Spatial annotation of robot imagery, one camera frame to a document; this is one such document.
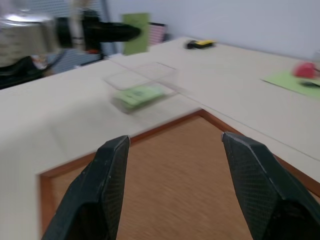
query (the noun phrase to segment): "brown floor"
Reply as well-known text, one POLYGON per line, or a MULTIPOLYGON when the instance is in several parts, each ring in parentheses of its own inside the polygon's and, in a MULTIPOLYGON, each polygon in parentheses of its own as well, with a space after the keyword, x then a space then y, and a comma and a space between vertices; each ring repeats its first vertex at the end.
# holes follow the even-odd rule
MULTIPOLYGON (((57 205, 82 169, 54 179, 57 205)), ((219 129, 196 117, 130 148, 117 239, 252 239, 219 129)))

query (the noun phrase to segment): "transparent plastic box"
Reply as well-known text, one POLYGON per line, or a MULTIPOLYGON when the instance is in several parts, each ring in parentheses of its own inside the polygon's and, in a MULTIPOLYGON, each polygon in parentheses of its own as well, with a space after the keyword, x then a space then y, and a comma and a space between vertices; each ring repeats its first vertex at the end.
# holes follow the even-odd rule
POLYGON ((179 93, 178 71, 159 62, 151 62, 106 77, 110 101, 130 114, 179 93))

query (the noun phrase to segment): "tabletop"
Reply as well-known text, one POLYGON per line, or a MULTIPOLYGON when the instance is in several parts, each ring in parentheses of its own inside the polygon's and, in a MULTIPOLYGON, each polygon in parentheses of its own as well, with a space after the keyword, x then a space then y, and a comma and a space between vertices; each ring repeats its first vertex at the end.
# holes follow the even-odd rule
POLYGON ((261 80, 299 60, 220 44, 187 50, 187 40, 0 91, 0 239, 41 237, 37 174, 198 108, 320 182, 319 102, 261 80), (103 79, 150 62, 177 69, 183 95, 130 115, 118 111, 103 79))

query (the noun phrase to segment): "green folder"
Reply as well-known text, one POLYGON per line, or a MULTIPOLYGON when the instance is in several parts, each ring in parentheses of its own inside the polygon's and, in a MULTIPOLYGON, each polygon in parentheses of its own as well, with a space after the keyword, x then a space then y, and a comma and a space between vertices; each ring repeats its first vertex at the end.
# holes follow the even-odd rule
POLYGON ((320 80, 295 77, 291 72, 285 71, 268 76, 263 81, 299 94, 320 99, 320 87, 309 87, 300 84, 302 81, 308 81, 320 85, 320 80))
POLYGON ((124 43, 123 54, 132 55, 148 52, 150 22, 149 13, 123 14, 122 22, 124 24, 137 27, 141 30, 141 34, 137 38, 124 43))

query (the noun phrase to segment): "green paper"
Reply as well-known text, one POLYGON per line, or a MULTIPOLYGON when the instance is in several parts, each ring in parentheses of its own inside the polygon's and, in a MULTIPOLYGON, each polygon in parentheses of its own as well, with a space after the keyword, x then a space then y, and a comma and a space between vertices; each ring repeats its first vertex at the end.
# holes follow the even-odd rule
POLYGON ((136 86, 120 91, 116 98, 122 101, 127 109, 137 108, 165 95, 160 87, 136 86))
POLYGON ((149 13, 123 14, 122 22, 141 30, 141 34, 137 38, 124 43, 123 54, 132 55, 147 52, 149 45, 149 13))
POLYGON ((302 81, 308 81, 320 85, 320 80, 295 77, 290 72, 280 72, 263 80, 290 91, 320 99, 320 87, 309 87, 300 84, 302 81))

